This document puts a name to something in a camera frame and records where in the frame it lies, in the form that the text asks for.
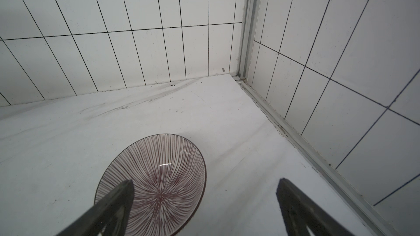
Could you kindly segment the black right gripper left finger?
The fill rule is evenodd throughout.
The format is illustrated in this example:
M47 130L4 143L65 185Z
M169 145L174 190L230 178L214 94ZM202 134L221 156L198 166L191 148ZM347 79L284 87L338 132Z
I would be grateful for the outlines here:
M121 182L58 235L124 236L134 196L133 181Z

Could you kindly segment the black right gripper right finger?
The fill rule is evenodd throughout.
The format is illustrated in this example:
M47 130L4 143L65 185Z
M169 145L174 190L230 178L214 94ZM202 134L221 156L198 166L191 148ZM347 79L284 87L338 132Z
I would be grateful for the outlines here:
M280 179L276 196L289 236L352 235L290 180Z

